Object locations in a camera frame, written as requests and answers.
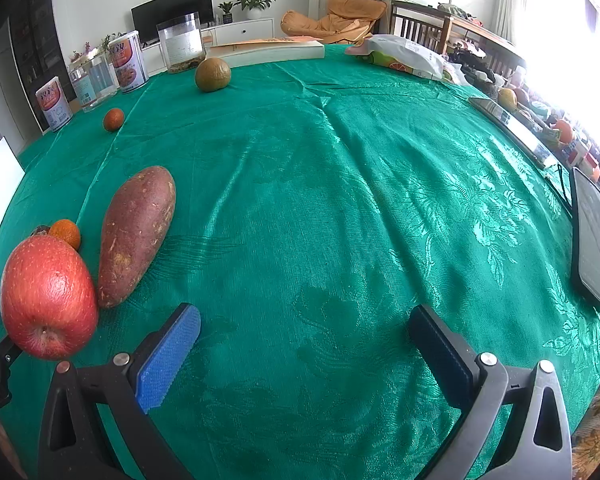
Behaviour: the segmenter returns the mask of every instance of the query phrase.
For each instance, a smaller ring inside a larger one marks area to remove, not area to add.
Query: snack package
[[[393,34],[376,34],[360,46],[350,46],[344,52],[366,62],[424,79],[440,81],[443,77],[445,60],[440,54]]]
[[[466,80],[462,73],[462,65],[449,63],[448,61],[445,61],[442,71],[442,81],[453,83],[454,85],[471,86],[471,83]]]

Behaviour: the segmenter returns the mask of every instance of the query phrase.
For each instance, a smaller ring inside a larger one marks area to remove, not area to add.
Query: television
[[[131,9],[134,27],[141,43],[158,39],[157,25],[185,14],[197,12],[200,23],[214,20],[214,6],[211,0],[151,0]]]

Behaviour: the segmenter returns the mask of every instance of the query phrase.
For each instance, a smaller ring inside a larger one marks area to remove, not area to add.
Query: potted plant
[[[247,19],[257,20],[262,17],[262,11],[269,9],[276,0],[237,0],[241,4],[242,10],[247,9]]]
[[[222,10],[222,23],[233,23],[234,16],[231,13],[231,9],[234,6],[233,2],[222,2],[218,7]]]
[[[69,58],[69,62],[73,63],[74,61],[77,61],[80,57],[84,56],[90,50],[91,50],[91,45],[87,41],[84,44],[84,52],[76,52],[74,50],[74,54]]]
[[[109,51],[107,50],[109,43],[120,36],[124,36],[124,34],[122,34],[122,32],[114,32],[113,34],[107,34],[100,41],[100,48],[107,54],[107,59],[109,59]]]

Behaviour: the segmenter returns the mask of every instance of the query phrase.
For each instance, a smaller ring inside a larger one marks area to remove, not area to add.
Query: table
[[[570,218],[467,103],[478,91],[343,51],[235,68],[211,94],[192,72],[160,74],[20,157],[0,275],[34,227],[70,218],[96,276],[115,190],[149,165],[171,171],[162,248],[73,361],[132,350],[195,304],[200,339],[150,415],[198,480],[416,476],[459,415],[406,336],[421,302],[507,365],[551,359],[572,430],[600,383],[600,315],[570,285]],[[111,107],[126,113],[117,134],[102,129]],[[31,476],[53,368],[21,356],[0,411]]]
[[[436,20],[442,20],[442,24],[438,26],[415,19],[413,16],[400,14],[398,12],[399,9],[430,16]],[[494,72],[508,76],[508,70],[515,69],[517,65],[526,66],[524,57],[512,43],[509,43],[509,41],[490,30],[480,27],[480,25],[452,15],[449,12],[408,2],[407,0],[391,0],[391,24],[389,30],[392,34],[395,34],[398,18],[401,19],[399,36],[423,44],[435,50],[438,54],[446,52],[447,41],[451,36],[453,28],[457,27],[464,31],[463,34],[470,32],[478,36],[480,46],[491,57],[487,62]],[[435,34],[440,34],[440,37],[434,38],[433,35]]]

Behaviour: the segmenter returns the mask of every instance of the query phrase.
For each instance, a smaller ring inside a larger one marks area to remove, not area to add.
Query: red apple
[[[0,314],[12,341],[34,357],[75,354],[98,322],[95,288],[80,255],[49,235],[22,241],[2,272]]]

